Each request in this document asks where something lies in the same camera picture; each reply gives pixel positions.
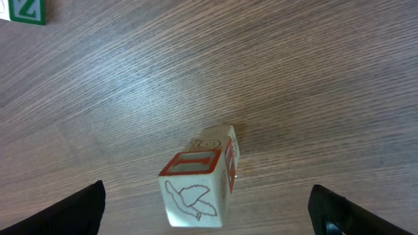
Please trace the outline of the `blue top block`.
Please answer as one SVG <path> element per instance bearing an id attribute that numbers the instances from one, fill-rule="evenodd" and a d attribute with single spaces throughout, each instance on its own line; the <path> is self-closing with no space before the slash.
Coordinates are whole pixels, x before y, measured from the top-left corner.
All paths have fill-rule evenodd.
<path id="1" fill-rule="evenodd" d="M 213 149 L 221 149 L 231 142 L 233 149 L 233 159 L 235 167 L 238 166 L 240 160 L 240 150 L 235 137 L 219 137 L 219 138 L 192 138 L 183 151 L 209 151 Z"/>

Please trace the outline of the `yellow block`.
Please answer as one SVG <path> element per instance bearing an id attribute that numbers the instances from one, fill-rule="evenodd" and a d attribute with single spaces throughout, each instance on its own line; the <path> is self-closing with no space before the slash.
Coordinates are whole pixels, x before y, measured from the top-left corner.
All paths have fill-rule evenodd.
<path id="1" fill-rule="evenodd" d="M 217 138 L 222 136 L 229 136 L 232 139 L 236 138 L 235 130 L 232 125 L 222 124 L 203 129 L 199 134 L 199 138 Z"/>

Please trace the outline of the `white block teal side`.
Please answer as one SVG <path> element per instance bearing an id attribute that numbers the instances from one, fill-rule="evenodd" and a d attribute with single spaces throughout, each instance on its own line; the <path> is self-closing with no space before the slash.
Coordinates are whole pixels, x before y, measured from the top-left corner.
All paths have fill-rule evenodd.
<path id="1" fill-rule="evenodd" d="M 232 165 L 222 149 L 177 153 L 158 175 L 169 224 L 221 228 L 231 197 Z"/>

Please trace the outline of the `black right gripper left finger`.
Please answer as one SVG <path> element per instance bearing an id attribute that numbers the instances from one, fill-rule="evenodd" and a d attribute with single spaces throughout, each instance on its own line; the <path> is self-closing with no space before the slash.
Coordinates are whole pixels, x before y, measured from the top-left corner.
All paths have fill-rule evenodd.
<path id="1" fill-rule="evenodd" d="M 105 211 L 101 180 L 1 230 L 1 235 L 97 235 Z"/>

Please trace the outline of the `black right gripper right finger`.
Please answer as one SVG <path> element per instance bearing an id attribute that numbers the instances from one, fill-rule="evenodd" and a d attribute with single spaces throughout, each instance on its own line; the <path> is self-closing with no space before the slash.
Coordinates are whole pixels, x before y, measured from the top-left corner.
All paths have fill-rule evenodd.
<path id="1" fill-rule="evenodd" d="M 412 235 L 322 185 L 312 187 L 308 212 L 315 235 Z"/>

